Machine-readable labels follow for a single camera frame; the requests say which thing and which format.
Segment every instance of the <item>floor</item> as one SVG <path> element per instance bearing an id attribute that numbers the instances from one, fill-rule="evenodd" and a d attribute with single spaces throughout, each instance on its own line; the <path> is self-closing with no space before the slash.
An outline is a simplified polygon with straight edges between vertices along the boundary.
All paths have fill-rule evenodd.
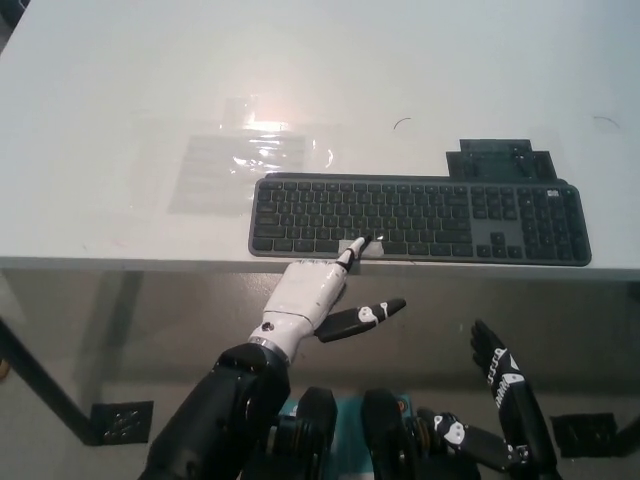
<path id="1" fill-rule="evenodd" d="M 0 25 L 0 50 L 9 30 Z M 275 275 L 5 271 L 0 314 L 88 412 L 94 402 L 153 400 L 152 436 L 225 348 L 260 322 Z M 640 412 L 640 308 L 626 286 L 442 278 L 353 278 L 341 306 L 402 295 L 408 307 L 336 344 L 307 341 L 291 369 L 338 395 L 387 386 L 414 405 L 499 431 L 471 361 L 483 318 L 514 352 L 545 416 Z M 147 446 L 83 447 L 15 374 L 0 384 L 0 478 L 137 478 Z M 565 480 L 632 479 L 640 455 L 561 460 Z M 483 472 L 483 478 L 502 478 Z"/>

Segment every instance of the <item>white table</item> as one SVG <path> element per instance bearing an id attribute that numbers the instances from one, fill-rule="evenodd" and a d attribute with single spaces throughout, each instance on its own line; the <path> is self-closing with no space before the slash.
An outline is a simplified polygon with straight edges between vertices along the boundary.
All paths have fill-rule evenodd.
<path id="1" fill-rule="evenodd" d="M 588 267 L 363 271 L 638 280 L 639 14 L 36 0 L 0 58 L 0 267 L 282 271 L 247 249 L 267 170 L 447 175 L 461 138 L 529 138 L 581 192 Z M 273 131 L 287 141 L 256 144 Z"/>

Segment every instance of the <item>black keyboard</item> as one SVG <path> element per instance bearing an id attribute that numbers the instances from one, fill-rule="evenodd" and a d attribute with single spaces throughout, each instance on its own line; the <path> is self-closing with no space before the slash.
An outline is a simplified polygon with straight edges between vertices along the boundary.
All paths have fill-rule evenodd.
<path id="1" fill-rule="evenodd" d="M 584 266 L 578 190 L 443 177 L 275 174 L 256 184 L 249 250 L 332 258 L 359 236 L 381 260 Z"/>

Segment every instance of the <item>transparent plastic sheet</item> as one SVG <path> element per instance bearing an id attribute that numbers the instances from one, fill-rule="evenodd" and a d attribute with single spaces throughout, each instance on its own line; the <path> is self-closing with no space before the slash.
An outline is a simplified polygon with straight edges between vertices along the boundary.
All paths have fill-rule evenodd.
<path id="1" fill-rule="evenodd" d="M 261 119 L 257 104 L 228 99 L 217 129 L 189 138 L 170 213 L 249 213 L 255 183 L 268 173 L 335 171 L 339 126 Z"/>

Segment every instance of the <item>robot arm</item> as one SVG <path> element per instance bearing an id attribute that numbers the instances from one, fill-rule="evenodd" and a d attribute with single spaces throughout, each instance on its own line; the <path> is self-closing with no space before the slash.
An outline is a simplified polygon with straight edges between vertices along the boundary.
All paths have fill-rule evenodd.
<path id="1" fill-rule="evenodd" d="M 302 339 L 356 335 L 404 307 L 392 300 L 329 315 L 370 241 L 358 238 L 333 262 L 287 267 L 249 342 L 220 356 L 153 442 L 141 480 L 235 480 L 289 396 L 287 368 Z"/>

